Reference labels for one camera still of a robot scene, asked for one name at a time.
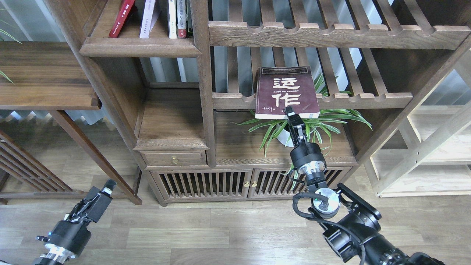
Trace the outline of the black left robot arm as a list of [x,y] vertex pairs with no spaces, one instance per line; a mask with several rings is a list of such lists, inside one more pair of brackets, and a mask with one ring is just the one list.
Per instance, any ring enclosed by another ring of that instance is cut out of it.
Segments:
[[109,179],[102,189],[92,187],[85,198],[75,205],[72,211],[59,221],[48,236],[37,236],[45,243],[48,253],[33,261],[34,265],[62,265],[77,258],[83,252],[91,232],[90,222],[98,222],[112,201],[110,196],[116,182]]

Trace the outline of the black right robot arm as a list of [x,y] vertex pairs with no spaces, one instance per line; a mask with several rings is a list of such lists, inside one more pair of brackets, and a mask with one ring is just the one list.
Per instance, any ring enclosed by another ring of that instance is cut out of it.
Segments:
[[368,265],[441,265],[442,262],[417,252],[411,256],[380,234],[380,212],[340,183],[328,188],[325,158],[316,143],[308,142],[305,124],[292,107],[284,110],[294,149],[290,152],[294,170],[305,175],[307,192],[293,196],[293,210],[323,227],[323,237],[343,262],[355,255]]

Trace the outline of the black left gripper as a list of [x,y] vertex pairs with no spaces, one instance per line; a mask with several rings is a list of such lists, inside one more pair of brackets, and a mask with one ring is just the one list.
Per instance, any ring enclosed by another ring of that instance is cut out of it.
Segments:
[[59,221],[48,233],[38,236],[37,240],[45,243],[48,253],[41,258],[77,258],[88,243],[91,232],[87,230],[90,222],[98,222],[112,201],[111,193],[116,188],[116,181],[108,179],[102,189],[92,187],[89,193]]

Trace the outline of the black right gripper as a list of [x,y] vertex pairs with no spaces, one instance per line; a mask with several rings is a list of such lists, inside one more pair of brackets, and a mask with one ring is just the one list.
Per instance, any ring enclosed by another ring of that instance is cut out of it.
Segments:
[[292,107],[284,109],[288,119],[288,128],[293,142],[294,149],[290,152],[292,160],[291,170],[299,174],[310,175],[324,172],[326,161],[321,152],[320,146],[316,143],[308,142],[305,133],[305,124],[299,114],[296,114]]

